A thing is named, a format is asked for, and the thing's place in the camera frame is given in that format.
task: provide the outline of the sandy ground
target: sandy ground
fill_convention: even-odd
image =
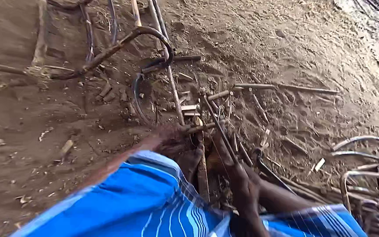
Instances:
[[[185,2],[160,3],[171,44],[178,55],[201,54],[203,59],[175,64],[175,75],[194,76],[212,93],[234,83],[253,82],[251,74],[263,83],[340,91],[336,96],[254,91],[270,124],[262,120],[247,93],[235,93],[230,120],[247,148],[258,146],[270,129],[264,151],[273,170],[288,178],[336,186],[340,173],[364,164],[363,159],[327,158],[322,171],[308,175],[333,144],[354,135],[379,136],[379,22],[350,1],[343,5],[321,0]],[[147,3],[139,4],[142,20],[149,25]],[[131,6],[115,1],[115,8],[121,38],[134,26]],[[48,9],[45,64],[76,69],[87,53],[81,13]],[[109,44],[107,2],[95,0],[88,9],[99,52]],[[37,29],[34,1],[0,1],[0,64],[28,67]],[[158,56],[155,43],[147,36],[139,37],[103,63],[102,71],[117,94],[109,103],[95,99],[105,84],[100,70],[80,83],[76,79],[47,84],[0,73],[0,139],[6,143],[0,146],[0,236],[66,197],[91,170],[150,132],[130,116],[128,103],[140,60]],[[154,101],[165,109],[160,110],[160,123],[176,121],[169,106],[169,87],[161,80],[165,77],[164,72],[151,75],[142,90],[150,117],[155,117]],[[193,84],[182,78],[177,81],[180,92]],[[217,103],[224,105],[224,100]],[[282,143],[282,136],[300,144],[308,155]],[[69,139],[74,147],[61,162],[58,152]],[[379,147],[371,143],[355,149],[379,155]]]

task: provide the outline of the twig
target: twig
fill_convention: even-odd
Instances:
[[[284,85],[284,84],[278,84],[279,88],[285,88],[288,90],[295,90],[295,91],[304,91],[304,92],[319,92],[324,94],[337,94],[339,91],[334,90],[328,90],[328,89],[318,89],[318,88],[311,88],[311,87],[304,87],[304,86],[292,86],[292,85]]]
[[[194,80],[194,79],[192,79],[192,77],[190,77],[190,76],[188,76],[188,75],[186,75],[186,74],[184,74],[184,73],[178,73],[178,75],[181,75],[181,76],[183,76],[183,77],[185,77],[185,78],[187,78],[187,79],[189,79],[189,80],[191,80],[191,81]]]
[[[336,151],[336,150],[339,150],[340,148],[350,144],[350,143],[353,143],[353,142],[356,142],[356,141],[362,141],[362,140],[377,140],[379,141],[379,137],[376,137],[376,136],[369,136],[369,135],[365,135],[365,136],[357,136],[357,137],[350,137],[340,143],[337,143],[335,146],[333,146],[331,149],[332,151]]]
[[[38,40],[36,41],[36,48],[34,49],[34,56],[32,60],[32,66],[42,66],[45,62],[46,45],[45,34],[46,34],[46,19],[47,19],[47,2],[46,0],[39,0],[39,31]]]
[[[58,67],[58,66],[52,66],[52,65],[44,65],[44,67],[54,68],[54,69],[60,69],[60,70],[66,70],[70,72],[74,72],[73,69],[66,68],[66,67]]]
[[[236,83],[235,87],[242,88],[255,88],[255,89],[277,89],[275,85],[272,84],[251,84],[251,83]]]
[[[331,156],[363,156],[366,158],[371,158],[379,162],[379,157],[363,153],[363,152],[358,152],[358,151],[336,151],[330,153]]]
[[[27,75],[27,73],[24,70],[17,69],[14,67],[5,66],[5,65],[1,65],[1,64],[0,64],[0,72],[13,73],[13,74],[19,74],[19,75]]]
[[[250,88],[250,94],[252,96],[252,99],[254,100],[254,104],[257,107],[257,109],[260,111],[261,117],[266,121],[266,123],[269,123],[269,120],[267,118],[266,112],[264,109],[261,107],[260,102],[258,102],[257,96],[252,92],[252,89]]]
[[[307,189],[306,187],[303,187],[297,183],[295,183],[294,181],[292,180],[289,180],[288,178],[284,177],[284,176],[281,176],[280,175],[280,179],[285,182],[286,184],[292,186],[292,187],[295,187],[297,189],[300,189],[306,193],[308,193],[311,197],[313,197],[313,199],[315,200],[319,200],[319,202],[321,203],[324,203],[324,204],[328,204],[328,203],[331,203],[329,200],[326,200],[324,197],[321,197],[320,195],[318,195],[317,193]]]
[[[251,73],[251,78],[258,84],[261,84],[261,81],[254,75],[254,73]]]
[[[282,137],[282,141],[288,142],[290,145],[292,145],[292,147],[296,148],[298,151],[302,152],[304,155],[306,155],[306,156],[308,155],[308,151],[306,151],[300,145],[293,142],[291,139],[289,139],[287,137]]]

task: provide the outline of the blue sarong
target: blue sarong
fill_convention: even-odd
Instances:
[[[171,159],[140,151],[102,183],[51,207],[12,237],[229,237],[231,213],[213,209]],[[261,217],[272,236],[365,237],[342,205]]]

